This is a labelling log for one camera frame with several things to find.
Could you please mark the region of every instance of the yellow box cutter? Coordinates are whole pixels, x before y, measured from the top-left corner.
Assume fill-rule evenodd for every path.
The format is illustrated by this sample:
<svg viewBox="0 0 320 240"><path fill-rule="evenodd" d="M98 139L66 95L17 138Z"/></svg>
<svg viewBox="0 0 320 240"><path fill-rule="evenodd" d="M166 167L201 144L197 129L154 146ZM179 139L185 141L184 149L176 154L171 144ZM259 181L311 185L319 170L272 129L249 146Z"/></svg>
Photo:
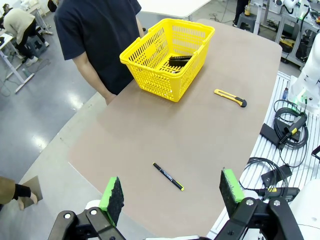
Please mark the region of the yellow box cutter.
<svg viewBox="0 0 320 240"><path fill-rule="evenodd" d="M214 93L221 96L221 97L224 97L224 98L227 98L227 99L230 99L234 102L236 102L237 104L239 104L242 108L245 108L247 106L247 101L240 98L240 97L237 97L235 95L232 95L230 93L227 93L225 91L222 91L220 89L216 89L214 90Z"/></svg>

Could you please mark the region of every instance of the stool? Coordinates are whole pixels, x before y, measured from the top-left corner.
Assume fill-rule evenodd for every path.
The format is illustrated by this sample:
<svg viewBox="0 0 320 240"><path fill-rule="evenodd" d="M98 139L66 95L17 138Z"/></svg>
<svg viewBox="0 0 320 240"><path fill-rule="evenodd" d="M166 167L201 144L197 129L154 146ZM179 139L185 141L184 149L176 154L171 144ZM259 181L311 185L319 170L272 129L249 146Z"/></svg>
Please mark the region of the stool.
<svg viewBox="0 0 320 240"><path fill-rule="evenodd" d="M244 13L241 13L236 27L238 29L243 29L241 28L242 24L248 24L250 26L250 32L254 33L256 19L257 15L251 13L250 16L246 16Z"/></svg>
<svg viewBox="0 0 320 240"><path fill-rule="evenodd" d="M25 45L37 58L39 58L40 55L47 50L46 45L40 40L37 35L28 37Z"/></svg>

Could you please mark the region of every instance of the yellow plastic basket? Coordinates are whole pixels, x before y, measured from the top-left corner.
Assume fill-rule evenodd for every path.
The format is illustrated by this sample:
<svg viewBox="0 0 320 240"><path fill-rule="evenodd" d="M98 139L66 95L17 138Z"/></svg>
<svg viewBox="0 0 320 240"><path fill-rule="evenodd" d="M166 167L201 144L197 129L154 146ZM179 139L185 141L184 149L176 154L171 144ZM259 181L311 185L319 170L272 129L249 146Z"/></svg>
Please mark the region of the yellow plastic basket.
<svg viewBox="0 0 320 240"><path fill-rule="evenodd" d="M201 23L163 19L120 55L139 87L178 102L205 63L215 29ZM183 67L169 58L192 56Z"/></svg>

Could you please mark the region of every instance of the yellow label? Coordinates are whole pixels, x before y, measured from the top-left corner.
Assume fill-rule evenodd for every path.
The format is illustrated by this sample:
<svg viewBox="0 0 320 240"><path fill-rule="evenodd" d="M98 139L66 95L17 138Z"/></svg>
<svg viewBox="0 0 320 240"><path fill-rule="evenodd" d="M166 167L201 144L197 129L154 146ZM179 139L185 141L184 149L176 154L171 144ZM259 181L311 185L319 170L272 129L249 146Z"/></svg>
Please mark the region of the yellow label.
<svg viewBox="0 0 320 240"><path fill-rule="evenodd" d="M268 191L269 192L276 192L277 191L277 189L274 187L274 188L268 188Z"/></svg>
<svg viewBox="0 0 320 240"><path fill-rule="evenodd" d="M293 129L293 130L292 130L292 132L291 132L291 133L292 133L292 135L293 135L293 134L295 134L297 131L298 131L298 129L297 129L297 128Z"/></svg>

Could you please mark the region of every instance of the black trousers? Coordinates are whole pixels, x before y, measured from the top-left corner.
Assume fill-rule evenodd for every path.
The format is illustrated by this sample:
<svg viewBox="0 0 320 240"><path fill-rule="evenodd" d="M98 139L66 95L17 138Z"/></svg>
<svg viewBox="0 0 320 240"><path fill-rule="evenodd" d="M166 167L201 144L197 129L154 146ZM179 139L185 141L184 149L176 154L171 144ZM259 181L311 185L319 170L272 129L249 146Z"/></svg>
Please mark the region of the black trousers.
<svg viewBox="0 0 320 240"><path fill-rule="evenodd" d="M28 48L26 48L26 46L25 46L27 43L28 37L33 37L33 36L37 35L43 43L45 43L45 41L46 41L38 33L38 31L36 30L36 26L37 26L36 20L33 20L33 22L30 24L30 26L28 26L28 28L24 31L22 41L16 47L16 49L18 49L19 52L22 53L23 55L25 55L28 59L32 59L34 57L32 52Z"/></svg>
<svg viewBox="0 0 320 240"><path fill-rule="evenodd" d="M28 186L16 184L12 199L18 200L18 197L31 197L31 189Z"/></svg>
<svg viewBox="0 0 320 240"><path fill-rule="evenodd" d="M236 2L236 9L235 9L235 17L233 23L235 25L238 24L240 14L245 12L245 7L248 5L249 0L238 0Z"/></svg>

